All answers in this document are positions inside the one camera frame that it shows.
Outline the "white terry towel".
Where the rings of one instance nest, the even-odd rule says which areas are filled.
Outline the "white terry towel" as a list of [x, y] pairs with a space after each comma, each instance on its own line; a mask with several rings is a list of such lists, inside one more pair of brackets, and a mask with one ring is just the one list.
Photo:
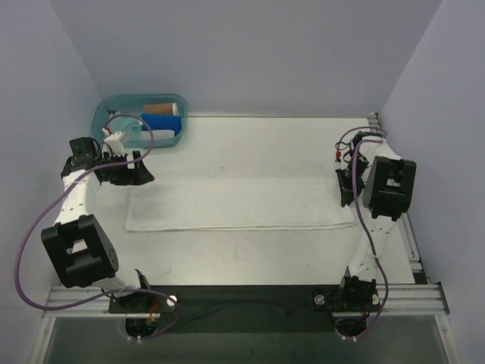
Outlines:
[[331, 178], [166, 180], [130, 191], [129, 232], [291, 231], [355, 224]]

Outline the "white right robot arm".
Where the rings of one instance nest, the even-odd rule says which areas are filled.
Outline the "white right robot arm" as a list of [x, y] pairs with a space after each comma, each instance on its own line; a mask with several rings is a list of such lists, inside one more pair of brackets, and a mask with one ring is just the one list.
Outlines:
[[380, 128], [357, 127], [345, 132], [355, 135], [335, 144], [335, 162], [342, 207], [354, 206], [363, 233], [354, 258], [336, 291], [339, 307], [351, 311], [376, 306], [380, 257], [398, 220], [409, 210], [415, 185], [416, 162], [397, 155]]

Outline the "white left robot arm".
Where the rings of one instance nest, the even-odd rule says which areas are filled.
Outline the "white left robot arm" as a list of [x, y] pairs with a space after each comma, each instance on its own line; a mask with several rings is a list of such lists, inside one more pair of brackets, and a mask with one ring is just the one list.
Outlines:
[[42, 230], [41, 241], [64, 287], [98, 287], [122, 307], [145, 312], [153, 303], [146, 277], [138, 269], [120, 269], [113, 243], [89, 211], [103, 183], [124, 187], [154, 181], [140, 152], [133, 152], [132, 168], [125, 164], [127, 138], [116, 132], [102, 145], [92, 137], [70, 141], [72, 155], [61, 172], [67, 195], [54, 225]]

